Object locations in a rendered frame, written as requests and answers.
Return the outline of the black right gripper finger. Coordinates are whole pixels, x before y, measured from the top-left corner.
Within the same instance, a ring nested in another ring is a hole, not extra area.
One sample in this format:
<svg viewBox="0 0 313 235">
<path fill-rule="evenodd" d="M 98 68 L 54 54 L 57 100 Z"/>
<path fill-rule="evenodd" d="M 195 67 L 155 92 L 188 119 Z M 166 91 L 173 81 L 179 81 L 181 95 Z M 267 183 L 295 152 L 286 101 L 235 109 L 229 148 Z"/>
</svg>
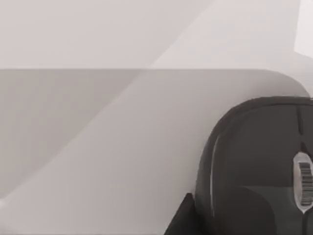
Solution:
<svg viewBox="0 0 313 235">
<path fill-rule="evenodd" d="M 199 235 L 197 216 L 193 195 L 187 193 L 164 235 Z"/>
</svg>

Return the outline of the black computer mouse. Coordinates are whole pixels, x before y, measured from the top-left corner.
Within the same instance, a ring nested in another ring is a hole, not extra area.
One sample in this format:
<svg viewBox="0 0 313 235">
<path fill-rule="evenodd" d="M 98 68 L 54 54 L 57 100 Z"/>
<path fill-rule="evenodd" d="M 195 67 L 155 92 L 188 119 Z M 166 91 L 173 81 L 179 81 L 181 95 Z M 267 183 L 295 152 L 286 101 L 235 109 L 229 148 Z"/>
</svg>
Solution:
<svg viewBox="0 0 313 235">
<path fill-rule="evenodd" d="M 313 98 L 261 97 L 230 109 L 203 150 L 195 205 L 208 235 L 313 235 L 294 198 L 294 157 L 313 171 Z M 313 172 L 305 175 L 313 202 Z"/>
</svg>

